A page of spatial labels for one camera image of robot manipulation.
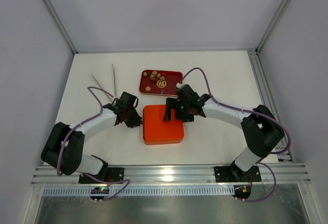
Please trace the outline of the orange box lid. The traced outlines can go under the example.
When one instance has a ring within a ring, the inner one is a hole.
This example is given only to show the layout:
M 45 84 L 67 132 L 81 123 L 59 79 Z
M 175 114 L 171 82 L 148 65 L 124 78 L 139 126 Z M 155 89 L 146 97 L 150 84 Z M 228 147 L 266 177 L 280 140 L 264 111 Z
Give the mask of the orange box lid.
M 143 109 L 143 135 L 145 134 L 185 134 L 183 122 L 174 118 L 170 121 L 163 121 L 165 105 L 147 105 Z

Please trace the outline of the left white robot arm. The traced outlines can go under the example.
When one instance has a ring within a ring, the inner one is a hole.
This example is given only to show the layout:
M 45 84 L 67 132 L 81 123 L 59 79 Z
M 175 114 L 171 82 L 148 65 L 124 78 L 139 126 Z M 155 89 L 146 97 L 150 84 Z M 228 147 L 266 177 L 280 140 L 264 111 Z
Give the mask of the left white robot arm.
M 111 103 L 100 105 L 97 114 L 75 124 L 56 123 L 45 143 L 40 158 L 56 169 L 57 175 L 80 173 L 80 183 L 113 183 L 108 163 L 83 153 L 84 144 L 105 129 L 124 123 L 128 128 L 142 125 L 142 117 L 136 111 L 138 97 L 123 92 Z

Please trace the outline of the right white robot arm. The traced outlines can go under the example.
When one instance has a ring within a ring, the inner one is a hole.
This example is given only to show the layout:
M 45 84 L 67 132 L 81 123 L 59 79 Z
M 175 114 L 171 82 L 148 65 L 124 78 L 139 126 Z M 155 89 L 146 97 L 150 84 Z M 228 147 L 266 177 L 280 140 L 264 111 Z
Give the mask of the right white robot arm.
M 187 123 L 195 116 L 214 118 L 243 132 L 246 147 L 229 166 L 215 166 L 216 182 L 260 182 L 258 162 L 266 158 L 284 138 L 285 132 L 270 112 L 259 105 L 247 111 L 215 100 L 209 94 L 198 95 L 189 85 L 176 89 L 176 98 L 167 98 L 163 121 L 172 117 Z

